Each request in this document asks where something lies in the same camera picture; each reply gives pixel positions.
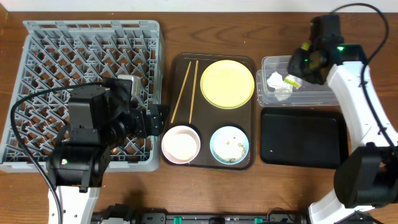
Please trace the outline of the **white paper napkin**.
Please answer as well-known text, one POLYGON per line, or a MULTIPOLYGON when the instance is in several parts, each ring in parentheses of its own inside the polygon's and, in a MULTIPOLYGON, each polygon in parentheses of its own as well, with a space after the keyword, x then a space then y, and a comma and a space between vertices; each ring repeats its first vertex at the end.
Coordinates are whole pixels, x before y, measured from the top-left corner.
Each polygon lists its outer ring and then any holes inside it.
POLYGON ((282 75, 277 72, 272 73, 267 79, 267 85, 274 89, 274 94, 278 101, 288 99, 293 92, 293 86, 285 83, 282 75))

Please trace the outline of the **wooden chopstick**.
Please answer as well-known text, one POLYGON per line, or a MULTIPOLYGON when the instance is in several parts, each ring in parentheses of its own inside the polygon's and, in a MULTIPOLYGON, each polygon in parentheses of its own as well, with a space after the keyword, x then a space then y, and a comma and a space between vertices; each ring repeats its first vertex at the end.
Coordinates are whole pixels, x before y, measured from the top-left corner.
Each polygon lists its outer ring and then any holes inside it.
POLYGON ((196 60, 196 62, 195 62, 195 73, 194 73, 194 78, 193 78, 193 87, 192 87, 192 98, 191 98, 191 103, 190 103, 190 114, 189 114, 189 120, 188 120, 189 124, 192 123, 193 107, 194 107, 195 92, 196 92, 196 85, 197 85, 198 64, 199 64, 199 61, 196 60))
POLYGON ((182 94, 183 94, 183 90, 185 88, 185 84, 186 84, 186 81, 187 81, 187 77, 188 77, 188 74, 189 74, 189 71, 190 71, 191 64, 192 64, 192 62, 189 61, 189 64, 188 64, 187 70, 185 72, 183 83, 182 83, 182 86, 181 86, 181 89, 180 89, 180 92, 179 92, 179 95, 178 95, 178 99, 177 99, 177 102, 176 102, 176 105, 175 105, 174 112, 173 112, 173 115, 172 115, 170 123, 174 122, 175 116, 177 114, 178 106, 179 106, 180 99, 181 99, 182 94))

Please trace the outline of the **light blue bowl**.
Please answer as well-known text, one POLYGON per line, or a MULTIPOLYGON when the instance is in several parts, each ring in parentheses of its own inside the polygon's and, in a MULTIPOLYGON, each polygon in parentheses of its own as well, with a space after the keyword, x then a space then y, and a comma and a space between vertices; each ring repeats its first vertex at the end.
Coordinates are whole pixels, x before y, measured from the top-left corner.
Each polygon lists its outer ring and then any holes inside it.
POLYGON ((245 159, 250 150, 249 139, 241 129, 223 126, 210 138, 212 156, 225 165, 235 165, 245 159))

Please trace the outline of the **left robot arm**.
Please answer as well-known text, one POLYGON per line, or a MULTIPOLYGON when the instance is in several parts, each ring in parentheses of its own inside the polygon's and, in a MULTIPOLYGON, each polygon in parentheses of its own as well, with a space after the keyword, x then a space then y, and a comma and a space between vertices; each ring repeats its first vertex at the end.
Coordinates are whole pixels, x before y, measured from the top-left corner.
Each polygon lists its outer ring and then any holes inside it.
POLYGON ((112 149, 129 137, 164 132, 169 106, 150 105, 148 113, 133 109, 128 88, 126 83, 90 83, 71 92, 70 122, 59 132, 46 164, 63 223, 90 223, 112 149))

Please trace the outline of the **green orange snack wrapper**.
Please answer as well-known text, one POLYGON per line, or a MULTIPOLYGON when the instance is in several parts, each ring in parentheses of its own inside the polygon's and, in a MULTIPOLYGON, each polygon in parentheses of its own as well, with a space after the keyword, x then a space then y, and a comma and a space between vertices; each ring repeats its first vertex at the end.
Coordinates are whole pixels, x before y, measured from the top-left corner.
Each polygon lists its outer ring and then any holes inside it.
POLYGON ((294 86, 296 89, 299 89, 302 86, 303 80, 299 77, 294 75, 287 75, 284 78, 284 82, 294 86))

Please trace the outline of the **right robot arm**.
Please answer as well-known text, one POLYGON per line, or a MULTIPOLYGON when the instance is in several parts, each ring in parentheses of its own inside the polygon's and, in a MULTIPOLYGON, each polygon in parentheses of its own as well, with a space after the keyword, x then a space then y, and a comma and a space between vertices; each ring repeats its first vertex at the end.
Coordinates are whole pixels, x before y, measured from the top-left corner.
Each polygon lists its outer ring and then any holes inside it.
POLYGON ((397 203, 397 131, 373 87, 370 59, 359 44, 346 44, 340 17, 310 22, 310 37, 293 54, 288 73, 328 85, 348 127, 352 153, 337 168, 333 190, 308 208, 311 223, 338 223, 397 203))

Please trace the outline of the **rice and food scraps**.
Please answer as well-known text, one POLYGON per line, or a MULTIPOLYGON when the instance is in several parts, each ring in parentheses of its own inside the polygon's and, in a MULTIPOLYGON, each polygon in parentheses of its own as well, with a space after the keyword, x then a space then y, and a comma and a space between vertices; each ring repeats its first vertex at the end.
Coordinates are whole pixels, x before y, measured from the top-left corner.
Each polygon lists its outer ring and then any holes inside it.
POLYGON ((214 151, 221 160, 233 163, 245 155, 246 148, 237 137, 222 137, 215 141, 214 151))

